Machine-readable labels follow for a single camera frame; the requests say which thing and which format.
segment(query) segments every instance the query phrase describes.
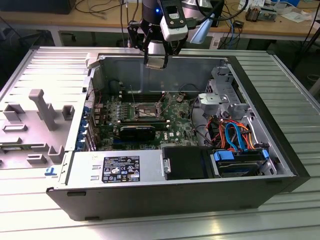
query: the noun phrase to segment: side panel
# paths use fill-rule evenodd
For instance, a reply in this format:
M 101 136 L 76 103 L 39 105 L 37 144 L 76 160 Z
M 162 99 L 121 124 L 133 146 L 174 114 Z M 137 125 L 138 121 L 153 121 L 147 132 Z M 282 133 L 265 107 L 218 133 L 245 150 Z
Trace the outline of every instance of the side panel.
M 295 177 L 158 186 L 53 190 L 46 193 L 76 221 L 258 208 Z
M 310 179 L 310 175 L 304 165 L 301 163 L 294 149 L 288 142 L 284 133 L 281 131 L 277 122 L 271 115 L 264 101 L 261 99 L 259 93 L 248 78 L 246 72 L 244 71 L 236 57 L 231 56 L 228 59 L 232 65 L 235 75 L 238 77 L 238 81 L 244 86 L 248 98 L 252 101 L 257 114 L 260 116 L 260 119 L 265 125 L 267 131 L 270 133 L 273 141 L 275 142 L 275 145 L 278 147 L 281 155 L 290 167 L 293 174 L 298 176 L 294 184 L 288 186 L 282 191 L 292 192 L 294 189 L 298 188 L 306 181 L 308 181 Z

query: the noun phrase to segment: white cable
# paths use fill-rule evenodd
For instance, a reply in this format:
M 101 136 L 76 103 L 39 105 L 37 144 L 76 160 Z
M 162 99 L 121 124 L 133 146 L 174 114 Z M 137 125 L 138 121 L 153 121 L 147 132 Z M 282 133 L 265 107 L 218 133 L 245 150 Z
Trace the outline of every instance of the white cable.
M 254 138 L 254 140 L 255 140 L 255 143 L 257 143 L 257 144 L 258 144 L 259 142 L 258 142 L 258 139 L 257 139 L 256 133 L 255 133 L 254 126 L 252 126 L 252 124 L 251 124 L 251 121 L 250 121 L 249 117 L 246 117 L 246 119 L 248 119 L 248 123 L 249 123 L 249 125 L 250 125 L 250 129 L 251 129 L 251 132 L 252 132 L 252 134 L 253 134 L 253 138 Z

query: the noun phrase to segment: green motherboard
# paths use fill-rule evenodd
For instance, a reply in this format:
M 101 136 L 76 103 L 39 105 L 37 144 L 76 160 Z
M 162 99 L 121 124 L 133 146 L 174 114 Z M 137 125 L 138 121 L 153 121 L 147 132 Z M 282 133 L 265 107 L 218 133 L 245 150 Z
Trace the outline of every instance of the green motherboard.
M 112 96 L 95 109 L 99 139 L 98 151 L 155 150 L 165 146 L 197 146 L 198 140 L 190 121 L 190 100 L 183 95 L 166 93 L 162 101 L 123 102 Z M 152 140 L 123 141 L 121 127 L 152 126 Z

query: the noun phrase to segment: motherboard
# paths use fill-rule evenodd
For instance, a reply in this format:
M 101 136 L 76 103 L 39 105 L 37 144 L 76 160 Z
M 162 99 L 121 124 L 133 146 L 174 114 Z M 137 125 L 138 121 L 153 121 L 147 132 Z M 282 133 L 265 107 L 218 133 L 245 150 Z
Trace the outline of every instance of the motherboard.
M 95 105 L 98 151 L 197 146 L 190 121 L 192 99 L 182 94 L 111 96 Z

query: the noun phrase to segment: blue tab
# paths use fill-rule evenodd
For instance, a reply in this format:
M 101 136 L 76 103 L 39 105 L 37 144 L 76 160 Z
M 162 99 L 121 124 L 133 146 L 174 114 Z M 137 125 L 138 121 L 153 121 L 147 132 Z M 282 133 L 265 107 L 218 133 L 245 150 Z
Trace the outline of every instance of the blue tab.
M 235 128 L 235 131 L 236 131 L 236 135 L 237 135 L 237 138 L 238 138 L 238 142 L 239 142 L 239 146 L 240 148 L 246 152 L 248 151 L 248 149 L 246 148 L 245 146 L 245 143 L 244 141 L 242 140 L 242 135 L 241 135 L 241 132 L 240 132 L 240 129 L 239 127 L 237 126 L 237 124 L 233 123 L 233 122 L 229 122 L 227 125 L 225 125 L 225 130 L 224 130 L 224 133 L 225 133 L 225 139 L 226 141 L 230 144 L 231 147 L 234 148 L 235 151 L 238 151 L 238 148 L 236 147 L 236 145 L 234 145 L 232 143 L 232 141 L 230 140 L 230 137 L 229 137 L 229 128 L 233 126 Z
M 84 119 L 81 119 L 80 125 L 84 127 L 85 125 L 87 125 L 87 121 Z
M 83 126 L 79 126 L 79 133 L 84 133 L 85 132 L 85 128 Z
M 234 154 L 232 153 L 232 151 L 216 151 L 213 154 L 214 160 L 215 161 L 220 161 L 220 160 L 234 160 Z
M 54 167 L 47 167 L 44 173 L 45 176 L 56 176 Z
M 80 140 L 82 140 L 82 139 L 84 139 L 84 135 L 83 134 L 78 134 L 78 136 L 76 137 L 76 139 L 78 140 L 78 141 L 80 141 Z
M 83 107 L 83 114 L 87 115 L 88 113 L 90 113 L 90 108 L 87 106 Z
M 267 150 L 263 149 L 263 150 L 262 150 L 262 154 L 263 154 L 265 160 L 268 160 L 268 159 L 269 159 L 269 153 L 268 153 Z
M 78 148 L 80 148 L 80 149 L 83 149 L 84 146 L 85 146 L 85 143 L 84 143 L 84 142 L 77 141 L 77 142 L 75 143 L 75 147 L 78 147 Z
M 219 156 L 219 153 L 217 151 L 213 154 L 213 158 L 214 158 L 215 161 L 219 161 L 220 160 L 220 156 Z

